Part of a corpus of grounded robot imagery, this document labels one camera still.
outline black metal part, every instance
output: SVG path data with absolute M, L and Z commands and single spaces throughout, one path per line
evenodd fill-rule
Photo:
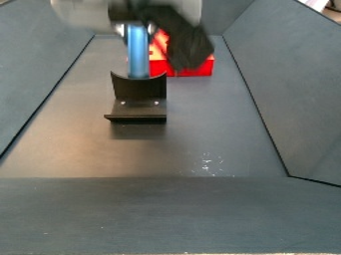
M 167 74 L 129 79 L 110 73 L 114 91 L 110 122 L 164 123 L 167 121 Z

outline red object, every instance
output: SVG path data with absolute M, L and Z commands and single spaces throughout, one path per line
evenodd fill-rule
M 201 63 L 200 67 L 195 70 L 181 70 L 175 73 L 171 65 L 167 61 L 165 51 L 167 51 L 167 40 L 168 35 L 164 31 L 159 30 L 155 34 L 153 41 L 149 44 L 149 75 L 157 76 L 163 72 L 167 72 L 167 76 L 211 76 L 213 56 L 209 55 L 205 61 Z

